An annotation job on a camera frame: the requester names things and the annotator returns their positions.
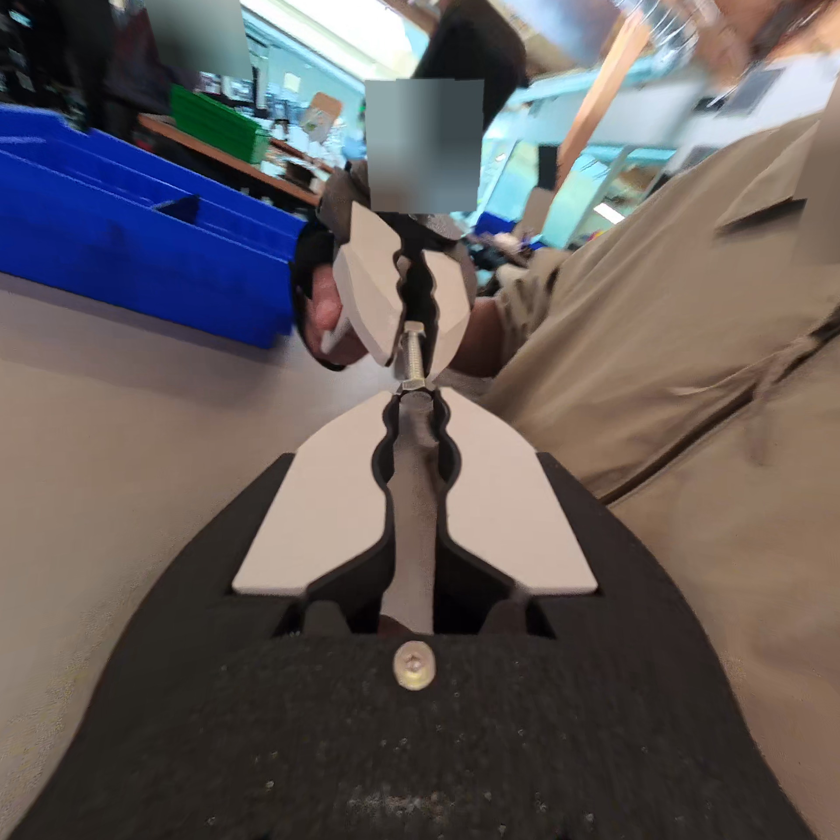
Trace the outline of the blue divided storage bin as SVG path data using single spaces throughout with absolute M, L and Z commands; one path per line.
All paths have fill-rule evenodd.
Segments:
M 261 349 L 303 222 L 52 111 L 1 108 L 2 273 Z

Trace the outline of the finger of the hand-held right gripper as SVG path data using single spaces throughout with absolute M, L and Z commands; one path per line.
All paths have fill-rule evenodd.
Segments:
M 332 331 L 333 348 L 353 332 L 375 363 L 393 364 L 406 309 L 396 265 L 402 252 L 397 231 L 367 207 L 352 205 L 350 239 L 339 248 L 332 267 L 342 304 Z
M 471 303 L 460 260 L 428 248 L 422 250 L 422 260 L 432 278 L 434 339 L 426 379 L 434 382 L 459 351 L 469 325 Z

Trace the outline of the green storage bin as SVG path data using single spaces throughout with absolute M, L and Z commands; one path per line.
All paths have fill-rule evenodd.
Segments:
M 170 102 L 178 130 L 250 165 L 264 160 L 270 133 L 257 121 L 179 85 L 171 86 Z

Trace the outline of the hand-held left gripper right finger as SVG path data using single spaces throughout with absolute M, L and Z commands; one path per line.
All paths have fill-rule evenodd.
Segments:
M 538 451 L 456 391 L 434 394 L 434 623 L 482 624 L 498 603 L 592 595 L 598 583 Z

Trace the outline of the brown wooden table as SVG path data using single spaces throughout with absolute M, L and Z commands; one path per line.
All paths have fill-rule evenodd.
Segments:
M 236 172 L 240 181 L 245 180 L 247 186 L 260 184 L 262 190 L 268 191 L 271 196 L 277 193 L 289 196 L 297 204 L 309 207 L 317 207 L 320 196 L 310 189 L 303 188 L 290 182 L 283 176 L 269 175 L 259 168 L 257 164 L 249 164 L 234 157 L 233 155 L 219 150 L 209 143 L 201 141 L 188 133 L 184 133 L 159 115 L 142 113 L 138 117 L 139 126 L 156 137 L 167 139 L 181 147 L 190 150 L 203 158 L 220 165 L 226 173 Z

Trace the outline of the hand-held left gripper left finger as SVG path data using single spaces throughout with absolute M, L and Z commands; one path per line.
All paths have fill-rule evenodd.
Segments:
M 399 414 L 400 397 L 378 392 L 299 447 L 233 592 L 332 602 L 352 628 L 377 627 L 396 565 L 388 482 Z

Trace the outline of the person's right forearm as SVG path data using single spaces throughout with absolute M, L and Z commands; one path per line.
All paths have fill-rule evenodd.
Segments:
M 479 297 L 449 367 L 459 374 L 477 379 L 495 377 L 503 365 L 505 338 L 497 300 L 494 297 Z

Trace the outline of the silver bolt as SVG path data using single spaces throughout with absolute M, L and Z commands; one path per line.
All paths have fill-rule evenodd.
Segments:
M 424 325 L 419 321 L 406 320 L 402 332 L 403 373 L 409 376 L 424 376 Z

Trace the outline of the tan document stand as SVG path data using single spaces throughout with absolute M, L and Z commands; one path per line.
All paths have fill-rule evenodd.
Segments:
M 322 143 L 325 141 L 340 118 L 343 103 L 323 91 L 316 92 L 301 115 L 298 125 L 305 133 L 308 141 Z

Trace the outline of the person's right hand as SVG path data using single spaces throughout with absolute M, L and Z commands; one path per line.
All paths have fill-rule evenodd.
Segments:
M 330 265 L 318 266 L 312 273 L 311 297 L 305 299 L 302 336 L 312 356 L 332 367 L 346 367 L 346 349 L 337 348 L 332 353 L 321 350 L 325 333 L 333 331 L 339 323 L 342 303 Z

